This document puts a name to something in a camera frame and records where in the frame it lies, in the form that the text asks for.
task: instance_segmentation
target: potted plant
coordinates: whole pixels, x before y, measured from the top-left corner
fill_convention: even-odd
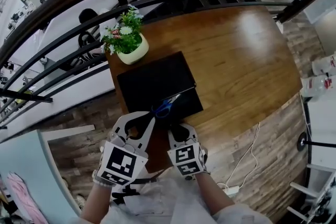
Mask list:
[[[101,38],[103,52],[117,53],[121,61],[131,65],[140,60],[148,51],[148,43],[140,33],[143,16],[139,10],[129,5],[127,13],[122,13],[121,23],[113,28],[106,27]]]

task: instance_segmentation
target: pink cloth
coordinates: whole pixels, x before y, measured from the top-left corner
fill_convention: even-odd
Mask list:
[[[22,206],[26,209],[27,213],[32,218],[34,224],[48,224],[46,218],[42,215],[36,203],[29,195],[27,186],[23,180],[14,173],[8,173],[7,179],[12,190],[15,192]]]

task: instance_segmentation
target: black pole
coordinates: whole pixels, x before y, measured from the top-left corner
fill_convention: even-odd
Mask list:
[[[314,1],[315,0],[294,0],[291,6],[286,7],[283,10],[284,12],[276,17],[276,20],[283,24],[291,20]]]
[[[307,141],[307,140],[303,140],[302,144],[311,145],[311,146],[336,147],[336,144],[320,143],[320,142],[313,142],[313,141]]]
[[[26,100],[26,101],[38,101],[38,102],[45,102],[45,103],[53,102],[52,98],[47,98],[47,97],[43,97],[39,95],[32,95],[29,93],[18,93],[15,91],[3,90],[3,89],[0,89],[0,96],[21,99],[21,100]]]
[[[306,147],[306,145],[336,148],[336,144],[320,143],[320,142],[310,141],[309,138],[307,137],[307,134],[305,132],[303,132],[303,133],[300,134],[298,142],[297,142],[298,151],[303,151],[303,149]]]

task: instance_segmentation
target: white flower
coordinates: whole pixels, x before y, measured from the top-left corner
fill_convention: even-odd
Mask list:
[[[110,32],[107,28],[112,28],[116,24],[116,19],[113,18],[111,20],[108,20],[106,22],[103,22],[99,25],[99,31],[100,31],[100,40],[104,37],[110,37]]]
[[[135,6],[131,5],[131,4],[128,4],[128,6],[131,7],[131,8],[134,8],[134,9],[138,9],[137,7],[135,7]]]
[[[116,23],[116,25],[114,26],[114,28],[112,30],[116,30],[119,28],[119,23]]]
[[[113,34],[111,33],[111,29],[106,28],[105,36],[108,38],[113,38]]]
[[[110,55],[112,55],[114,53],[114,46],[113,45],[110,45],[109,46],[109,49],[110,49]]]
[[[142,18],[143,18],[143,15],[141,15],[141,14],[136,14],[134,18],[135,18],[135,19],[138,19],[138,18],[142,19]]]
[[[123,26],[123,27],[120,28],[120,33],[123,34],[123,35],[129,35],[132,32],[133,32],[133,30],[129,26]]]

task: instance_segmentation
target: blue scissors handle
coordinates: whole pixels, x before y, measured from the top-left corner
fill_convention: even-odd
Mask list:
[[[162,105],[160,105],[157,109],[153,109],[153,106],[152,106],[152,112],[154,112],[155,116],[159,119],[165,118],[169,115],[172,105],[173,103],[171,103],[170,99],[164,100]]]

